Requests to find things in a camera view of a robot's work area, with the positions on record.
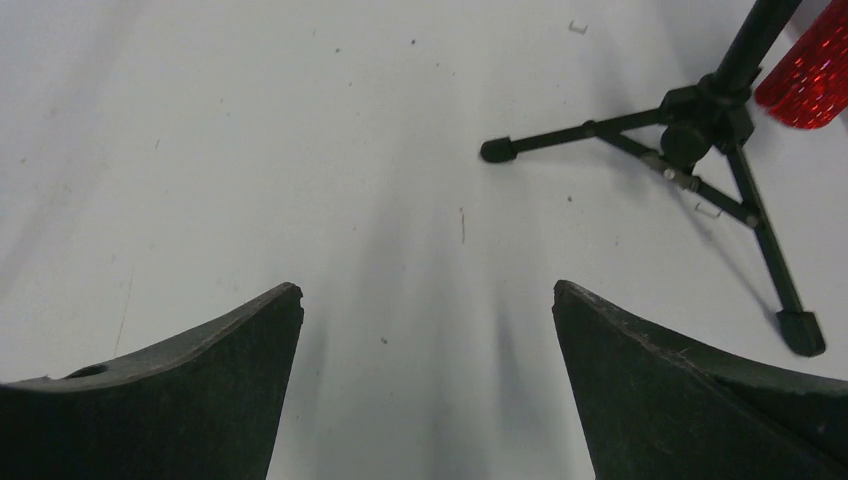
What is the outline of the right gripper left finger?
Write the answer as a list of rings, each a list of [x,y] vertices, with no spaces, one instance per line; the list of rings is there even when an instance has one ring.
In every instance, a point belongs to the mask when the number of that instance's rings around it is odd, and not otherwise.
[[[263,479],[304,319],[282,283],[63,378],[1,388],[5,479]]]

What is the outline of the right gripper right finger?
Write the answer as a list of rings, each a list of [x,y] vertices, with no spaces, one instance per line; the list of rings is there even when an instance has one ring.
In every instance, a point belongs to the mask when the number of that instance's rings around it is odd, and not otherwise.
[[[553,319],[599,479],[843,479],[847,384],[704,344],[561,280]]]

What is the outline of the black tripod shock-mount stand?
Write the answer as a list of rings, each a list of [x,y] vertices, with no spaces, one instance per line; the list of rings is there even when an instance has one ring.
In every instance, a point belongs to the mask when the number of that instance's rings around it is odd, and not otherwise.
[[[521,139],[491,139],[481,145],[480,158],[500,164],[525,152],[598,139],[638,159],[754,233],[781,305],[775,315],[780,336],[793,353],[817,357],[826,350],[820,324],[803,306],[744,151],[755,130],[747,103],[760,64],[799,5],[755,2],[716,70],[694,85],[668,91],[654,109]],[[696,164],[711,150],[726,158],[739,199],[695,175]]]

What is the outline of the red glitter microphone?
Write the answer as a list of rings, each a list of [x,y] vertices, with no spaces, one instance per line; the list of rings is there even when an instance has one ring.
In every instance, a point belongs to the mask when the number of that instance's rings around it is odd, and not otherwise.
[[[847,108],[847,2],[831,1],[755,90],[768,115],[795,129],[827,126]]]

